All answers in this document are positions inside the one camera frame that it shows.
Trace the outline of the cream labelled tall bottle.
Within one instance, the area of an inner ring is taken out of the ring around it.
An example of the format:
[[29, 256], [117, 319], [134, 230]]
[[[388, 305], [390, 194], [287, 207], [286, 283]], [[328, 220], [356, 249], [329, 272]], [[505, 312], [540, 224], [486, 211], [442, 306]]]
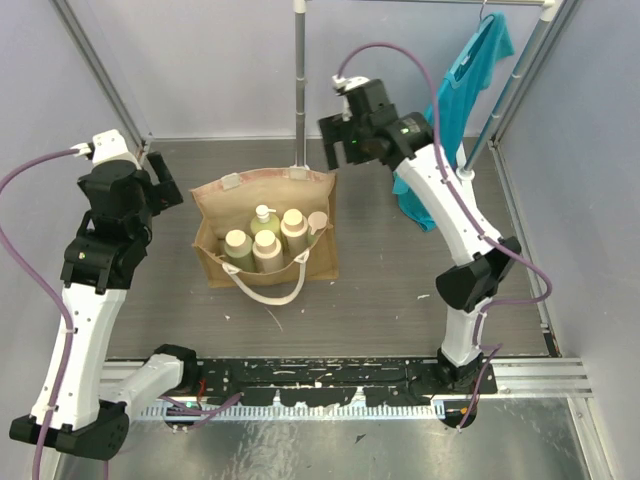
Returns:
[[300, 210], [289, 209], [283, 214], [280, 230], [291, 257], [308, 248], [308, 228], [308, 220]]

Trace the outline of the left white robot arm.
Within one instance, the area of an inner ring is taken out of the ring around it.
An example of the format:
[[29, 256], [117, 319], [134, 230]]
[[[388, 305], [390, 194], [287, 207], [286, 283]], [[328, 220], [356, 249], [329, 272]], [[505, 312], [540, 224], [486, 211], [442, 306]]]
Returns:
[[200, 372], [195, 351], [164, 344], [113, 389], [100, 389], [109, 339], [147, 255], [152, 220], [183, 197], [158, 152], [148, 154], [149, 170], [122, 154], [91, 159], [91, 172], [78, 180], [90, 208], [64, 252], [62, 292], [47, 292], [61, 310], [47, 377], [30, 413], [12, 421], [9, 436], [107, 461], [121, 449], [135, 415], [167, 392], [191, 395]]

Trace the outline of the teal t-shirt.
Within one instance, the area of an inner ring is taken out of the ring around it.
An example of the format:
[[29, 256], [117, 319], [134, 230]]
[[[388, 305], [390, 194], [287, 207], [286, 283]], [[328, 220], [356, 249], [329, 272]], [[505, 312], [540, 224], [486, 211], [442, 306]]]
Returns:
[[496, 65], [514, 53], [505, 15], [491, 13], [444, 76], [437, 92], [440, 143], [453, 169], [458, 168], [456, 154], [479, 93], [490, 86]]

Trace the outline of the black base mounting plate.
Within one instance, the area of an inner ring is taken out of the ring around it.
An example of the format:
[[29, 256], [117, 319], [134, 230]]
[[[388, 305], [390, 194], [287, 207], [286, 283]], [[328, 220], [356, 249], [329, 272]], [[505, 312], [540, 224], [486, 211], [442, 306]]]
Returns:
[[194, 379], [169, 397], [193, 397], [199, 406], [220, 405], [237, 396], [243, 407], [340, 410], [361, 400], [376, 412], [385, 407], [432, 407], [447, 395], [468, 397], [440, 417], [449, 426], [464, 415], [475, 420], [483, 394], [498, 391], [493, 367], [483, 358], [457, 371], [432, 358], [247, 358], [197, 362]]

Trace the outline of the olive green bottle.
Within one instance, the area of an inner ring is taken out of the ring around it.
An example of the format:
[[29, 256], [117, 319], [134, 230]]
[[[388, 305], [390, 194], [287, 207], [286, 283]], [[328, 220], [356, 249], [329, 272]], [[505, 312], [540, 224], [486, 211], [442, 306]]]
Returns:
[[224, 252], [229, 263], [242, 271], [255, 273], [253, 239], [243, 230], [230, 230], [224, 239]]

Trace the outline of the tan canvas tote bag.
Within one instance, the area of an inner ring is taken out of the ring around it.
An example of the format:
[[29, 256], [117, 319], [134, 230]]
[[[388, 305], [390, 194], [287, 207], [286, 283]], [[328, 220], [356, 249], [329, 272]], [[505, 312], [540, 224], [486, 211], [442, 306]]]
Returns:
[[336, 183], [304, 167], [263, 168], [193, 189], [202, 214], [193, 247], [210, 287], [282, 306], [306, 281], [336, 279]]

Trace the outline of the green pump dispenser bottle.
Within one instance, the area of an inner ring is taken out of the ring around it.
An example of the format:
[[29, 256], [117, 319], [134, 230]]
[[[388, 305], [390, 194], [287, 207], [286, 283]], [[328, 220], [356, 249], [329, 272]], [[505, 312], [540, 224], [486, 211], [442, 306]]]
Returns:
[[315, 211], [308, 216], [307, 243], [309, 247], [324, 233], [328, 224], [328, 215], [323, 211]]

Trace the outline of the green bottle white cap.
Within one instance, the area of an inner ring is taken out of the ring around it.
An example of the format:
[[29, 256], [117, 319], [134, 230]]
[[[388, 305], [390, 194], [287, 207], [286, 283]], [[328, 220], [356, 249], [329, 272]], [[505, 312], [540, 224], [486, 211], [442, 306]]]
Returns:
[[278, 240], [282, 240], [281, 220], [276, 215], [276, 210], [265, 204], [260, 204], [255, 208], [255, 216], [250, 222], [250, 230], [253, 237], [260, 231], [267, 230], [271, 231]]

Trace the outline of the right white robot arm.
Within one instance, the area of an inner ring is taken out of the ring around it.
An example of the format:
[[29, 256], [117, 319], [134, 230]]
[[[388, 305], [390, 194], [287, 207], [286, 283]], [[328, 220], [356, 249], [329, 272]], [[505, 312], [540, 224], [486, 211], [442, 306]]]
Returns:
[[479, 314], [519, 253], [515, 237], [503, 238], [464, 196], [463, 186], [436, 146], [433, 130], [420, 113], [400, 116], [379, 79], [334, 77], [343, 99], [340, 113], [319, 120], [327, 166], [338, 168], [341, 143], [350, 164], [379, 160], [402, 179], [431, 214], [454, 262], [440, 274], [436, 288], [447, 305], [445, 337], [436, 371], [444, 390], [459, 394], [477, 377], [482, 364]]

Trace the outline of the cream short bottle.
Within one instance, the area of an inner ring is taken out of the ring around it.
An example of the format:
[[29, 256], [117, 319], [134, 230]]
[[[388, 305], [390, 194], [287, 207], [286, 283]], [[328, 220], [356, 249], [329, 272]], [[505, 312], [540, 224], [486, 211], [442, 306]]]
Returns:
[[284, 268], [282, 244], [271, 231], [256, 234], [253, 256], [259, 273], [273, 273]]

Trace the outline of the metal clothes rack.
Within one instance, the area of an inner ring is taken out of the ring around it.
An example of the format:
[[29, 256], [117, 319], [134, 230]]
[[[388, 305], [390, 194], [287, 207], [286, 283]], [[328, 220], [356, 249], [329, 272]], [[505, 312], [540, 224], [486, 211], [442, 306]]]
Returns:
[[[484, 144], [494, 138], [498, 124], [502, 116], [507, 112], [509, 103], [514, 99], [522, 79], [526, 76], [530, 69], [535, 55], [538, 53], [540, 46], [548, 33], [549, 27], [554, 20], [561, 1], [513, 1], [513, 4], [539, 5], [541, 13], [534, 30], [532, 31], [526, 46], [520, 55], [516, 66], [514, 67], [508, 81], [505, 84], [490, 116], [483, 127], [474, 149], [472, 150], [466, 165], [463, 167], [463, 173], [469, 175], [473, 172], [472, 168], [476, 162], [479, 153], [483, 149]], [[296, 93], [295, 93], [295, 160], [294, 167], [309, 169], [307, 162], [307, 138], [306, 138], [306, 108], [305, 108], [305, 89], [307, 79], [305, 75], [305, 18], [307, 12], [306, 1], [294, 1], [294, 47], [295, 47], [295, 76], [296, 76]]]

